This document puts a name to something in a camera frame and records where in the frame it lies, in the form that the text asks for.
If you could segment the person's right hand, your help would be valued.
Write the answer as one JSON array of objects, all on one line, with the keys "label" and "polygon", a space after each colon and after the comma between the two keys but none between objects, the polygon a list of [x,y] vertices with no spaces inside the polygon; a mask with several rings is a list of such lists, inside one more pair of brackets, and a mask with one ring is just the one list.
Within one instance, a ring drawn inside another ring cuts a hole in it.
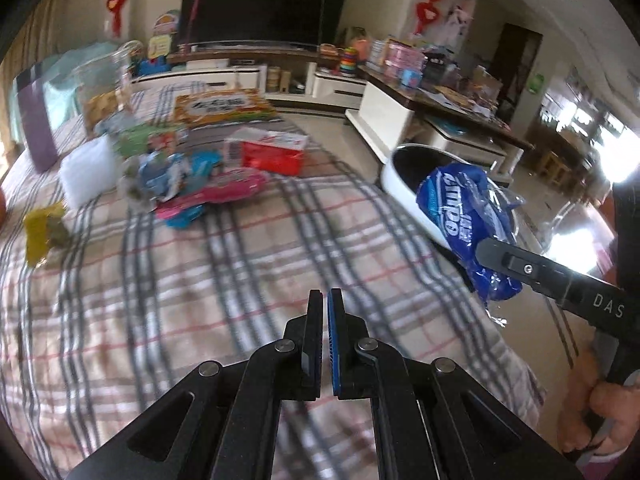
[{"label": "person's right hand", "polygon": [[558,418],[558,443],[562,452],[578,451],[590,445],[592,432],[586,424],[589,412],[614,420],[596,454],[624,452],[639,429],[639,387],[605,382],[596,357],[586,349],[580,352],[570,372]]}]

